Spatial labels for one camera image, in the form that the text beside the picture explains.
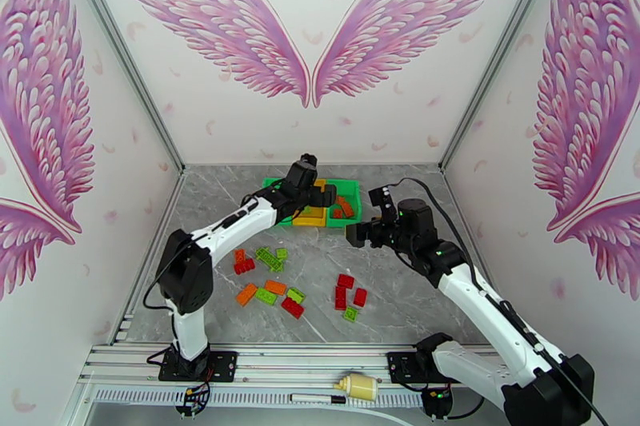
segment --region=pink wing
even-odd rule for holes
[[[354,97],[436,44],[482,0],[356,0],[316,65],[314,105],[329,92]]]
[[[18,201],[0,198],[0,300],[5,285],[11,293],[25,276],[35,275],[35,260],[43,245],[53,241],[73,244],[74,239],[61,226],[54,226],[40,210]]]
[[[605,200],[585,210],[579,220],[555,238],[563,242],[575,237],[589,245],[602,279],[634,300],[640,297],[640,193]]]
[[[88,88],[69,0],[8,0],[0,13],[0,130],[44,209],[80,232],[91,187]]]
[[[139,0],[152,16],[234,79],[267,97],[309,104],[309,74],[267,0]]]
[[[548,230],[593,200],[638,110],[640,26],[631,0],[553,0],[538,83],[536,186]]]

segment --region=angel wing painting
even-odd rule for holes
[[[555,199],[556,242],[589,245],[596,271],[640,297],[640,193],[589,207],[640,105],[636,0],[552,0],[534,141],[536,186]]]
[[[354,97],[373,89],[484,0],[355,0],[312,75],[267,0],[139,1],[247,88],[267,97],[291,92],[303,107],[318,107],[331,92]]]
[[[90,190],[89,89],[70,0],[6,0],[0,12],[0,132],[40,209],[0,197],[0,299],[42,247],[73,244],[74,202]]]

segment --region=pink feather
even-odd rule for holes
[[[611,198],[582,212],[555,238],[589,245],[596,272],[634,300],[640,297],[640,193]]]
[[[476,11],[482,0],[356,0],[313,75],[314,105],[329,92],[351,97],[417,57]]]
[[[139,0],[187,46],[267,97],[309,104],[305,62],[267,0]]]
[[[74,200],[88,191],[89,89],[69,0],[8,0],[0,13],[2,134],[45,211],[80,232]]]
[[[594,199],[638,110],[635,15],[632,0],[551,3],[534,141],[536,186],[556,200],[548,230]]]
[[[19,201],[0,198],[0,300],[5,285],[11,293],[25,276],[34,279],[35,261],[43,245],[74,239],[40,210]]]

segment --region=marble surface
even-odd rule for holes
[[[178,198],[168,232],[182,228],[199,229],[236,210],[242,197],[260,188],[264,177],[281,177],[288,166],[191,166]],[[331,165],[318,168],[318,177],[359,180],[362,218],[377,212],[371,207],[367,191],[396,182],[404,176],[422,179],[451,215],[463,238],[467,235],[456,213],[444,181],[429,166],[417,165]],[[392,190],[396,204],[406,197],[422,197],[424,191],[413,182]],[[434,211],[441,238],[453,240],[444,219]],[[342,229],[277,226],[248,240],[244,248],[253,255],[262,246],[286,247],[289,259],[282,273],[270,273],[257,262],[256,269],[236,276],[233,253],[214,268],[214,294],[205,306],[206,334],[213,343],[229,342],[358,342],[413,344],[435,332],[446,332],[461,343],[486,343],[470,320],[429,282],[407,269],[390,249],[351,247]],[[158,266],[156,256],[154,269]],[[356,286],[368,291],[365,308],[350,323],[334,310],[334,286],[339,273],[355,277]],[[147,285],[153,273],[149,273]],[[253,299],[242,308],[234,299],[248,283],[264,285],[275,279],[306,294],[306,311],[295,320],[280,306],[271,307]],[[348,300],[353,300],[351,290]],[[161,304],[156,289],[150,303]],[[172,338],[170,320],[161,311],[144,309],[138,303],[127,336],[131,341],[162,341]]]

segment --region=white wall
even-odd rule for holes
[[[0,0],[0,6],[6,3]],[[84,79],[90,88],[93,188],[74,202],[74,218],[82,227],[81,233],[70,231],[75,244],[45,245],[33,281],[25,279],[11,294],[3,280],[0,423],[12,426],[58,422],[91,345],[104,343],[117,325],[176,181],[90,6],[86,0],[72,3],[78,9]],[[13,100],[2,76],[0,103],[8,105]],[[0,197],[42,211],[8,145],[0,137]],[[0,237],[0,252],[15,249],[6,233]]]
[[[638,12],[629,12],[638,23]],[[555,215],[554,199],[534,186],[533,141],[541,136],[534,135],[532,126],[549,20],[550,0],[537,0],[448,178],[503,296],[567,354],[581,353],[594,366],[595,402],[610,424],[636,424],[640,302],[630,295],[628,281],[624,293],[606,275],[598,278],[587,244],[575,238],[554,243],[559,229],[546,230]],[[631,35],[634,23],[622,29],[631,53],[637,53],[640,42]],[[624,66],[636,76],[637,63]],[[597,77],[597,70],[592,73]],[[623,102],[629,108],[638,100],[637,89]],[[633,120],[591,205],[638,190],[638,147],[640,117]],[[627,235],[634,253],[630,269],[637,273],[638,235]],[[615,252],[621,249],[618,241]]]
[[[107,1],[188,163],[288,163],[301,151],[327,163],[438,161],[515,3],[485,0],[374,89],[304,109],[291,93],[267,98],[227,80],[139,0]],[[313,71],[354,0],[268,2]]]

